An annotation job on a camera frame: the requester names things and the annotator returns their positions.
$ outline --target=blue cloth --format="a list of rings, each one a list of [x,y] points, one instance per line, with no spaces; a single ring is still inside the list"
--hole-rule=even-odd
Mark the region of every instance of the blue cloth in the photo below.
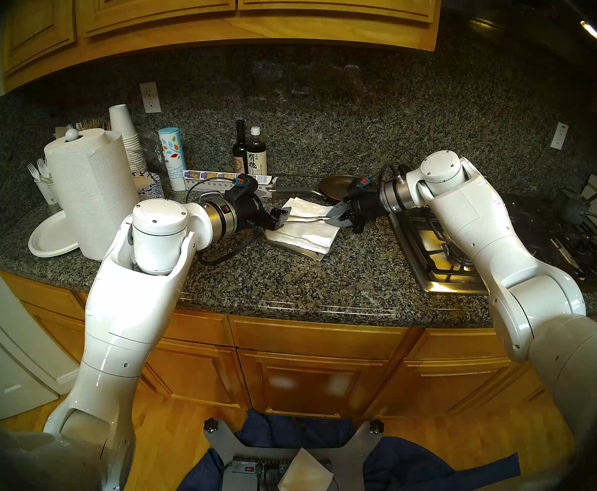
[[[263,415],[251,410],[235,436],[249,447],[322,449],[341,447],[353,436],[350,420]],[[185,476],[177,491],[218,491],[223,463],[214,449]],[[365,491],[471,491],[520,475],[517,454],[454,471],[416,443],[383,437],[363,465]]]

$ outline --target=wooden floor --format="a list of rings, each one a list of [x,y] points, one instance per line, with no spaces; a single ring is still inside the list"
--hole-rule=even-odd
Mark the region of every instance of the wooden floor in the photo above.
[[[41,431],[61,399],[1,421],[12,431]],[[222,418],[241,428],[246,413],[162,397],[138,389],[133,407],[137,447],[126,491],[175,490],[205,454],[203,421]],[[573,455],[573,438],[551,398],[495,415],[383,419],[385,436],[402,437],[440,456],[455,470],[486,464],[514,452],[524,475],[555,467]]]

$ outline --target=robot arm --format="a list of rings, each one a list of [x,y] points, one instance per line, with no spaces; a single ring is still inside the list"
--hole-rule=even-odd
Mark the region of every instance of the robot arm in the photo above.
[[[428,206],[474,262],[505,351],[530,359],[580,443],[597,417],[597,322],[585,316],[578,285],[529,254],[499,194],[453,151],[431,154],[380,190],[388,213]]]

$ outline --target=box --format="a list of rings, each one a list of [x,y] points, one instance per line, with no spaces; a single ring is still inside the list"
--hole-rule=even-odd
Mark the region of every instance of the box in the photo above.
[[[185,178],[185,189],[189,190],[194,185],[193,191],[195,192],[215,192],[224,193],[232,188],[232,181],[229,179],[235,179],[239,174],[234,172],[213,172],[209,170],[183,170],[183,177]],[[270,198],[272,193],[268,191],[268,188],[275,188],[275,183],[278,177],[270,175],[254,175],[255,180],[258,182],[258,189],[255,194],[258,197]],[[211,179],[205,183],[198,184],[200,181],[205,179]]]

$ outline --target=white plate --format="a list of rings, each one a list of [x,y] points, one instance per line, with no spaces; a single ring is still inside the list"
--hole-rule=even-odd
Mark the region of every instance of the white plate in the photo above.
[[[41,222],[30,234],[28,248],[38,257],[57,257],[78,248],[78,242],[67,223],[66,213],[59,211]]]

